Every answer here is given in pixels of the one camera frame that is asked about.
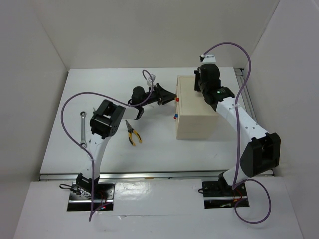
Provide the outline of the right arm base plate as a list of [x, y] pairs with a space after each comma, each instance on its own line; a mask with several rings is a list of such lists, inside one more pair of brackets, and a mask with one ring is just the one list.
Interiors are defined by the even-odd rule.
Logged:
[[249, 207], [246, 186], [242, 183], [235, 190], [222, 191], [217, 181], [203, 181], [202, 188], [197, 190], [203, 195], [205, 209], [224, 209], [237, 207]]

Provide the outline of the yellow black pliers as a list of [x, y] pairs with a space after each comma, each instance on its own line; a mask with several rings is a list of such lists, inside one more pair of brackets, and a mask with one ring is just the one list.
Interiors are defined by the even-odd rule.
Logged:
[[142, 139], [140, 137], [140, 135], [132, 128], [132, 126], [129, 124], [129, 122], [127, 120], [125, 120], [126, 123], [126, 127], [127, 127], [127, 132], [128, 132], [128, 138], [129, 138], [129, 142], [132, 146], [136, 146], [136, 144], [133, 141], [132, 135], [135, 135], [136, 138], [138, 139], [139, 143], [142, 143]]

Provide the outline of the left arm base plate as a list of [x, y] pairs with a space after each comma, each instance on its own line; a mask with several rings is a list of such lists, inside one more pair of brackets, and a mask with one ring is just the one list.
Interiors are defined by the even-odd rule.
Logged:
[[[91, 194], [76, 184], [60, 184], [59, 188], [69, 191], [68, 212], [91, 211]], [[114, 209], [114, 183], [102, 183], [94, 189], [94, 211], [112, 211]]]

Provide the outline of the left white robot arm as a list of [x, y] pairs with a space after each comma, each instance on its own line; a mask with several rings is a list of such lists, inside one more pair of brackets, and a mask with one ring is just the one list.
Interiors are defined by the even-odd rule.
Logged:
[[103, 100], [99, 107], [93, 111], [90, 119], [91, 139], [88, 147], [90, 162], [76, 178], [76, 185], [80, 192], [88, 199], [98, 194], [98, 181], [100, 166], [106, 146], [117, 132], [120, 123], [125, 120], [139, 120], [143, 113], [143, 106], [157, 103], [165, 105], [177, 98], [175, 93], [165, 90], [160, 84], [155, 84], [145, 92], [141, 86], [134, 87], [128, 106], [117, 105], [110, 100]]

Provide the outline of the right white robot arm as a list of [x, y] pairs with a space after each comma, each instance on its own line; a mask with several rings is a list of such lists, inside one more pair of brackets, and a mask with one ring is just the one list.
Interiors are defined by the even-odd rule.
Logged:
[[221, 85], [219, 68], [204, 63], [195, 70], [195, 90], [237, 133], [236, 164], [218, 176], [214, 189], [232, 195], [235, 186], [279, 165], [280, 137], [260, 127], [238, 104], [234, 93]]

